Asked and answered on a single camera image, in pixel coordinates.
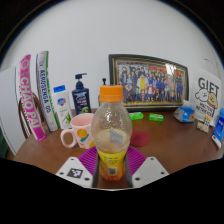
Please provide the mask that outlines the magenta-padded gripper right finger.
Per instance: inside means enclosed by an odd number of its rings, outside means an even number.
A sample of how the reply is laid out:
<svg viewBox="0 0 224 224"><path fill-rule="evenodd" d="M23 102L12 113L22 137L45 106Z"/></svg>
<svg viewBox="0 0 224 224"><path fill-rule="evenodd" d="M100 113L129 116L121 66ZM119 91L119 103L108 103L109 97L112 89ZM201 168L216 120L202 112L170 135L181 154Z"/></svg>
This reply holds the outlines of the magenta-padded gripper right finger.
<svg viewBox="0 0 224 224"><path fill-rule="evenodd" d="M127 150L125 168L128 186L131 188L143 187L169 175L154 156L146 157L133 147Z"/></svg>

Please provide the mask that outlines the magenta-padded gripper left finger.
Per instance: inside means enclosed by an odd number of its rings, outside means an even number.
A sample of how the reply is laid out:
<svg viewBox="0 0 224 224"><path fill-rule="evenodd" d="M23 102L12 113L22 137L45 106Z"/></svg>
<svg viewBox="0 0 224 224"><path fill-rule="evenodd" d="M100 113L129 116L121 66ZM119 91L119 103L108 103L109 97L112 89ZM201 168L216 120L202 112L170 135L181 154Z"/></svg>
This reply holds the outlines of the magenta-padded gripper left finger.
<svg viewBox="0 0 224 224"><path fill-rule="evenodd" d="M84 188L96 188L98 184L97 149L92 147L78 157L69 157L56 175Z"/></svg>

